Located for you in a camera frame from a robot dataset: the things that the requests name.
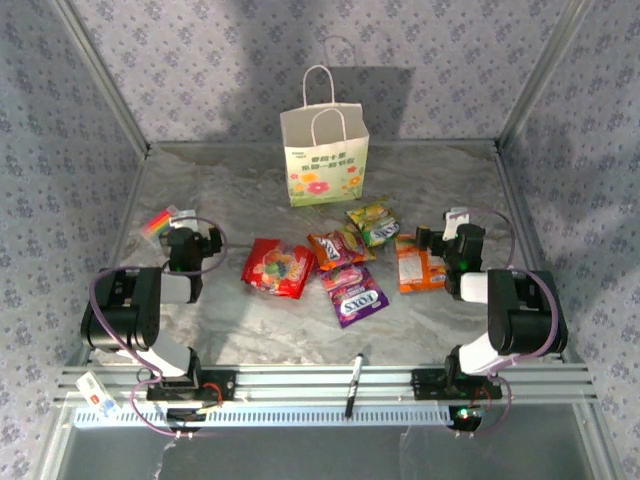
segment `marble surface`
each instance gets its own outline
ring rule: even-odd
[[[307,234],[339,227],[346,222],[346,209],[382,196],[399,217],[402,232],[425,223],[442,227],[442,213],[451,206],[507,212],[486,148],[371,147],[364,192],[361,201],[293,209],[280,147],[154,148],[122,264],[164,263],[138,229],[168,205],[194,208],[225,230],[229,255],[203,278],[196,304],[163,305],[161,321],[176,341],[196,349],[203,364],[345,364],[363,349],[373,364],[440,363],[453,346],[486,329],[486,306],[454,301],[444,291],[400,295],[393,244],[378,249],[378,259],[368,264],[390,306],[345,329],[315,275],[300,300],[272,297],[240,280],[254,238],[307,245]],[[491,215],[475,221],[487,228],[484,266],[503,266],[510,246],[507,226]]]

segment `gummy candy package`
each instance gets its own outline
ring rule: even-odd
[[[389,305],[369,270],[361,265],[321,272],[320,278],[343,328]]]
[[[313,252],[307,247],[256,238],[242,280],[271,295],[300,298],[314,263]]]
[[[432,255],[431,251],[419,250],[414,235],[396,237],[396,255],[400,293],[444,288],[447,277],[444,261]]]
[[[353,225],[346,225],[325,235],[309,235],[307,239],[316,254],[320,270],[376,259],[375,253],[369,250],[362,234]]]
[[[368,247],[382,245],[396,236],[400,230],[391,209],[381,203],[347,211],[351,221],[360,229]]]

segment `paper shopping bag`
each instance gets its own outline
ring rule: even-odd
[[[331,103],[307,105],[307,75],[315,68],[329,75]],[[331,72],[323,65],[305,72],[302,98],[303,107],[280,114],[291,205],[360,198],[369,148],[362,105],[336,103]]]

